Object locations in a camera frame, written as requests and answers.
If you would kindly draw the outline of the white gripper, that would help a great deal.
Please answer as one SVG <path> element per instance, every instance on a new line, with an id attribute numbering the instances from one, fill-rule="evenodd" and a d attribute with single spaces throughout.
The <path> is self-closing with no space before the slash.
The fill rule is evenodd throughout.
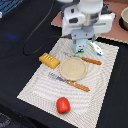
<path id="1" fill-rule="evenodd" d="M 103 3 L 78 3 L 62 9 L 62 35 L 70 39 L 89 39 L 112 28 L 116 14 Z"/>

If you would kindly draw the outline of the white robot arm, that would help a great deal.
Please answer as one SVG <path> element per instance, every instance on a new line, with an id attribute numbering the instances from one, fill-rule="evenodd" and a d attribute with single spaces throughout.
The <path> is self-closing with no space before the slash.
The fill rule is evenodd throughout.
<path id="1" fill-rule="evenodd" d="M 103 0 L 58 0 L 66 3 L 63 9 L 62 35 L 73 40 L 92 38 L 111 30 L 115 13 L 102 13 Z"/>

